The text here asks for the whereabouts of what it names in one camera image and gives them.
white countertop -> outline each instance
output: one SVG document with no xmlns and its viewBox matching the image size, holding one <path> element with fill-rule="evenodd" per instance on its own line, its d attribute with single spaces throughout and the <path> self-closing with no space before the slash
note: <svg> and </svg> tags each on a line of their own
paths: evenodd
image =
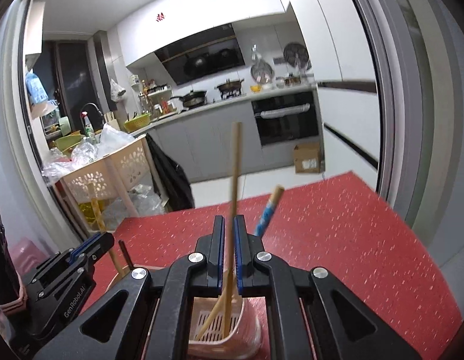
<svg viewBox="0 0 464 360">
<path fill-rule="evenodd" d="M 268 91 L 260 91 L 260 92 L 257 92 L 257 93 L 253 93 L 253 92 L 252 93 L 246 93 L 246 94 L 244 94 L 242 96 L 234 97 L 234 98 L 229 99 L 229 100 L 219 100 L 219 101 L 216 101 L 215 103 L 212 103 L 212 104 L 202 105 L 200 107 L 197 107 L 197 108 L 194 108 L 194 109 L 191 109 L 191 110 L 188 110 L 188 111 L 180 112 L 180 114 L 175 114 L 175 115 L 172 115 L 172 116 L 164 117 L 161 120 L 151 122 L 151 123 L 149 123 L 149 125 L 147 125 L 147 126 L 145 126 L 143 128 L 140 128 L 137 131 L 132 132 L 131 135 L 133 135 L 134 137 L 138 137 L 139 135 L 142 135 L 142 134 L 148 132 L 149 130 L 151 130 L 152 128 L 160 126 L 160 125 L 162 125 L 164 123 L 169 123 L 169 122 L 172 122 L 174 120 L 180 119 L 182 117 L 191 116 L 191 115 L 197 114 L 199 112 L 205 112 L 205 111 L 208 111 L 208 110 L 211 110 L 211 109 L 214 109 L 214 108 L 225 107 L 227 105 L 231 105 L 231 104 L 235 104 L 235 103 L 243 102 L 243 101 L 262 100 L 262 99 L 267 99 L 267 98 L 274 97 L 274 96 L 289 95 L 291 93 L 303 92 L 304 90 L 307 90 L 307 89 L 312 91 L 316 87 L 317 87 L 316 84 L 312 84 L 312 83 L 308 82 L 306 84 L 301 84 L 301 85 L 296 85 L 296 86 L 291 86 L 291 87 L 274 88 L 274 89 L 270 89 Z"/>
</svg>

sink faucet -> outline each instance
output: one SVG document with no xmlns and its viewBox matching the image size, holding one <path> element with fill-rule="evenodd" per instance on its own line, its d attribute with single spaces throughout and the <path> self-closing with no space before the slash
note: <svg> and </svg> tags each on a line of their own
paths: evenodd
<svg viewBox="0 0 464 360">
<path fill-rule="evenodd" d="M 104 121 L 104 114 L 102 113 L 102 111 L 99 109 L 99 107 L 97 107 L 97 104 L 95 103 L 86 103 L 84 104 L 84 106 L 80 109 L 80 122 L 82 123 L 82 127 L 84 128 L 84 132 L 85 132 L 85 124 L 84 124 L 84 119 L 82 118 L 82 112 L 84 111 L 84 108 L 87 106 L 87 105 L 93 105 L 94 108 L 97 110 L 97 112 L 99 113 L 99 115 L 101 116 L 102 118 L 102 121 Z"/>
</svg>

black wall trim stripe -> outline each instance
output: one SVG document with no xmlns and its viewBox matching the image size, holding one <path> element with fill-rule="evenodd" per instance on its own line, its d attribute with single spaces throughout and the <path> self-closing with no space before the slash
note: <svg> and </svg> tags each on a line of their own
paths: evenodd
<svg viewBox="0 0 464 360">
<path fill-rule="evenodd" d="M 349 91 L 360 91 L 377 93 L 375 81 L 318 81 L 319 88 L 346 89 Z"/>
<path fill-rule="evenodd" d="M 375 158 L 373 158 L 370 154 L 368 154 L 366 151 L 358 147 L 355 143 L 353 143 L 347 137 L 343 136 L 337 130 L 333 129 L 327 123 L 324 123 L 324 127 L 327 131 L 334 134 L 337 138 L 339 138 L 342 142 L 344 142 L 344 144 L 346 144 L 348 147 L 354 150 L 360 157 L 362 157 L 365 161 L 367 161 L 375 170 L 379 169 L 379 162 Z"/>
</svg>

black garbage bag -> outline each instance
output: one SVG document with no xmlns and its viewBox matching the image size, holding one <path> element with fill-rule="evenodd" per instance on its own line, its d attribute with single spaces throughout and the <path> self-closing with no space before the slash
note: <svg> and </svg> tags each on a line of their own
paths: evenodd
<svg viewBox="0 0 464 360">
<path fill-rule="evenodd" d="M 149 134 L 147 134 L 146 139 L 159 177 L 169 196 L 169 207 L 173 211 L 194 208 L 192 188 L 182 167 L 166 155 Z M 154 190 L 158 191 L 155 181 Z"/>
</svg>

oven handle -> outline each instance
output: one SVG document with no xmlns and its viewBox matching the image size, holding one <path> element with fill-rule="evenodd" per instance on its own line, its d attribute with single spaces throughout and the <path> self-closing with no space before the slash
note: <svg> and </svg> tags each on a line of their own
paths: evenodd
<svg viewBox="0 0 464 360">
<path fill-rule="evenodd" d="M 274 109 L 272 111 L 262 111 L 259 114 L 254 114 L 255 118 L 258 119 L 276 119 L 278 117 L 289 116 L 289 115 L 298 115 L 307 112 L 310 109 L 310 104 L 306 103 L 304 105 L 295 105 L 294 107 Z"/>
</svg>

